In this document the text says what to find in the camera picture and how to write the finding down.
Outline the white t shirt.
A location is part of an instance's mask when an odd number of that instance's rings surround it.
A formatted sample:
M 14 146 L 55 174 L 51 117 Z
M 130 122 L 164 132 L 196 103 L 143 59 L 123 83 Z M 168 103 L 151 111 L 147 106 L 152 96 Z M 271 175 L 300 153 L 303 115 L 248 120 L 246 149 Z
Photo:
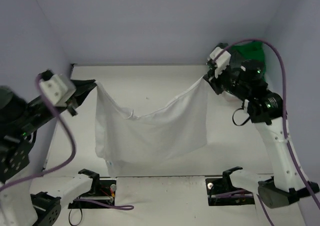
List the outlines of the white t shirt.
M 207 145 L 209 90 L 200 78 L 163 108 L 136 116 L 97 84 L 95 152 L 109 176 L 137 174 Z

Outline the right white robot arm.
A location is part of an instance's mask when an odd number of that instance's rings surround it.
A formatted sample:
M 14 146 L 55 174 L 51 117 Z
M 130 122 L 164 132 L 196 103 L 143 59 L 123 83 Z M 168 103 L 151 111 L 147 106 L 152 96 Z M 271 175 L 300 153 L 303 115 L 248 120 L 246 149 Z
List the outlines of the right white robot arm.
M 268 153 L 273 175 L 262 179 L 258 174 L 234 167 L 222 173 L 208 191 L 210 197 L 234 196 L 244 190 L 259 196 L 269 208 L 279 208 L 315 197 L 319 185 L 310 181 L 296 158 L 288 131 L 285 98 L 268 88 L 264 80 L 264 64 L 249 59 L 232 68 L 231 47 L 218 44 L 208 57 L 208 73 L 203 77 L 217 95 L 230 93 L 241 100 L 241 110 L 248 114 L 259 132 Z

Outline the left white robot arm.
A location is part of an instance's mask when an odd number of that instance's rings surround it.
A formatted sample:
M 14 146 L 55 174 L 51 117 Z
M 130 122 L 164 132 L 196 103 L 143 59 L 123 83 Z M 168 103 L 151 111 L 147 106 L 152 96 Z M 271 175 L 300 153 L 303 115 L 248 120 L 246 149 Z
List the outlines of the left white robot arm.
M 13 94 L 15 104 L 22 103 L 23 112 L 14 109 L 7 123 L 0 125 L 0 206 L 2 225 L 53 225 L 61 209 L 82 194 L 96 195 L 100 189 L 100 176 L 82 169 L 64 187 L 53 192 L 31 194 L 26 182 L 37 130 L 53 119 L 41 97 L 26 103 Z

